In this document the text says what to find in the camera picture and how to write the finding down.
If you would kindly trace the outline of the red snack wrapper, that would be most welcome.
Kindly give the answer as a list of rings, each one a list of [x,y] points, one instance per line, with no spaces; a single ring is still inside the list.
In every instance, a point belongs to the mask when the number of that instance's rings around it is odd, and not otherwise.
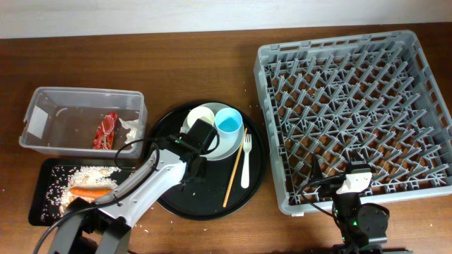
[[[97,127],[93,140],[94,150],[111,150],[114,142],[114,129],[117,113],[108,113]]]

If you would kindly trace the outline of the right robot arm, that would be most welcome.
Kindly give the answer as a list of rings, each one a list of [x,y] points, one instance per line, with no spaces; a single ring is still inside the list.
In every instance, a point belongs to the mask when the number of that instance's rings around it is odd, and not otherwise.
[[[300,188],[320,188],[320,195],[332,198],[331,211],[327,212],[308,200],[304,201],[318,211],[333,218],[339,228],[343,243],[334,245],[328,253],[409,253],[409,250],[382,247],[388,241],[386,230],[390,219],[389,209],[376,203],[362,203],[360,194],[370,188],[373,169],[357,152],[353,153],[345,171],[335,176],[322,174],[317,155],[311,158],[309,180]]]

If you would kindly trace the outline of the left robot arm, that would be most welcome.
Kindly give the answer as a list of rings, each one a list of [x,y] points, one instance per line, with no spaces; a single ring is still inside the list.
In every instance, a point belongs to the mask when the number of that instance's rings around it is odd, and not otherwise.
[[[55,232],[50,253],[127,253],[131,230],[143,214],[172,187],[205,174],[211,143],[219,143],[216,129],[196,120],[188,133],[149,138],[150,156],[116,188],[86,202],[75,199],[64,215],[37,242]]]

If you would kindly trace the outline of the orange carrot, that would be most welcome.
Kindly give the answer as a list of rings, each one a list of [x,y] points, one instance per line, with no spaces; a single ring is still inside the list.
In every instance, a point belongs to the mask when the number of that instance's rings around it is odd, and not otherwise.
[[[111,192],[109,188],[71,188],[69,192],[84,198],[97,199]]]

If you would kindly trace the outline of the white tissue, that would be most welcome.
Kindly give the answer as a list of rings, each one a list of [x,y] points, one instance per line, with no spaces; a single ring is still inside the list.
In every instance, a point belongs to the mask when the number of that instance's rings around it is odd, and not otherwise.
[[[126,140],[124,142],[125,144],[141,139],[143,137],[144,134],[143,125],[138,119],[125,121],[119,118],[119,121],[121,123],[121,127],[127,130]]]

